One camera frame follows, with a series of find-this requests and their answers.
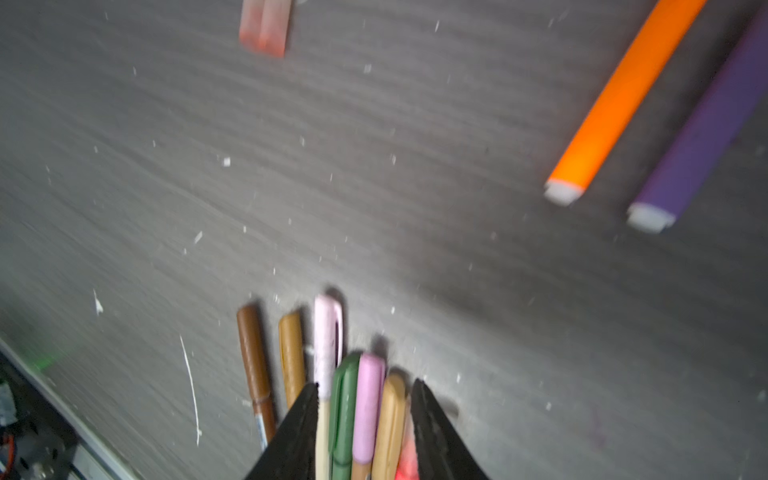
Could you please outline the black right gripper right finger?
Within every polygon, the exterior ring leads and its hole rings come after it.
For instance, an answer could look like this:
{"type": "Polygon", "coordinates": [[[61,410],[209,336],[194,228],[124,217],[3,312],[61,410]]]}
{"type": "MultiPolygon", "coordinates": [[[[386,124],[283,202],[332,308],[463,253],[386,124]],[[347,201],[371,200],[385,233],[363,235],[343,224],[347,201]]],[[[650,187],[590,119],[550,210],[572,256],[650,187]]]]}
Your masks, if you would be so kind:
{"type": "Polygon", "coordinates": [[[411,390],[411,417],[421,480],[489,479],[422,379],[411,390]]]}

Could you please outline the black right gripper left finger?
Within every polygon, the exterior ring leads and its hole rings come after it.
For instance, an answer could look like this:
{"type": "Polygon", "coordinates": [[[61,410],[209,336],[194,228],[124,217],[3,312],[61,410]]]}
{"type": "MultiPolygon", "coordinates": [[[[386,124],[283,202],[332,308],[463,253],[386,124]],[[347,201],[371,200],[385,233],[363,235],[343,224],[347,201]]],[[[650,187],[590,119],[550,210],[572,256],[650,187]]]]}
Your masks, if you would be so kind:
{"type": "Polygon", "coordinates": [[[318,386],[308,383],[245,479],[314,479],[318,414],[318,386]]]}

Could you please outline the orange highlighter pen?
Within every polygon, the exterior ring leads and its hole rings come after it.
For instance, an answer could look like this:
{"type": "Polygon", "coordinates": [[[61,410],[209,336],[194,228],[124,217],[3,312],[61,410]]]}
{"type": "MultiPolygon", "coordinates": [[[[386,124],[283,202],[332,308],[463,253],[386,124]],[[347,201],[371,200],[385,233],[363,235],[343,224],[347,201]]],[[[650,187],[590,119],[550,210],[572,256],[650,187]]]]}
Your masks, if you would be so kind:
{"type": "Polygon", "coordinates": [[[544,197],[569,206],[590,186],[705,0],[656,3],[544,184],[544,197]]]}

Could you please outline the translucent pink pen cap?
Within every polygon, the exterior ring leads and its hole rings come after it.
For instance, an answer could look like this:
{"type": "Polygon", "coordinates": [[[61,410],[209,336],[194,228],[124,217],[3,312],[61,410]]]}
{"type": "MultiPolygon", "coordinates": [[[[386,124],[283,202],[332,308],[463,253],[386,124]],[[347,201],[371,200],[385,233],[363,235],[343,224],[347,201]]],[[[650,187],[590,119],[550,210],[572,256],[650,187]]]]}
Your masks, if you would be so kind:
{"type": "Polygon", "coordinates": [[[242,45],[259,50],[265,0],[244,0],[239,24],[239,40],[242,45]]]}

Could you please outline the purple highlighter pen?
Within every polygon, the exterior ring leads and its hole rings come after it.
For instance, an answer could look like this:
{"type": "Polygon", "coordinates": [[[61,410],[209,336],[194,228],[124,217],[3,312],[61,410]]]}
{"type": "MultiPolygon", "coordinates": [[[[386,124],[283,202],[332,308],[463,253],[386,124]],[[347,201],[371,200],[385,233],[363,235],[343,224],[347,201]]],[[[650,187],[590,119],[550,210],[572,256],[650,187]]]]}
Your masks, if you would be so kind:
{"type": "Polygon", "coordinates": [[[686,123],[627,209],[627,224],[672,226],[767,92],[767,7],[731,50],[686,123]]]}

